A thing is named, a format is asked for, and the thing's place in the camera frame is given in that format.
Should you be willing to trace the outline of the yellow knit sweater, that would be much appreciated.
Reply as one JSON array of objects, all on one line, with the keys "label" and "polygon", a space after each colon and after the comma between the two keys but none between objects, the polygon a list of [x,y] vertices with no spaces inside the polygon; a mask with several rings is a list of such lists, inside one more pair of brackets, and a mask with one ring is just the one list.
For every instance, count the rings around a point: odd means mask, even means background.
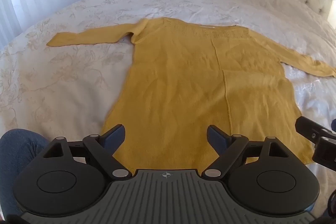
[{"label": "yellow knit sweater", "polygon": [[129,170],[204,170],[216,158],[206,130],[262,141],[280,139],[304,164],[313,149],[295,131],[301,115],[284,65],[318,77],[335,68],[240,26],[201,26],[178,19],[60,32],[49,46],[115,43],[129,36],[133,61],[103,131],[125,127],[116,159]]}]

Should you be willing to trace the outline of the blue jeans leg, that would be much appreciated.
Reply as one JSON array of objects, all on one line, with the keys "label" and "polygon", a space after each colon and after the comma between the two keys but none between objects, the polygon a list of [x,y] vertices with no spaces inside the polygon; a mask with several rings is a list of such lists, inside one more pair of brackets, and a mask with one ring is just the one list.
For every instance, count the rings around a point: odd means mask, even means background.
[{"label": "blue jeans leg", "polygon": [[13,194],[15,179],[48,144],[42,135],[19,128],[1,137],[1,209],[4,217],[22,213]]}]

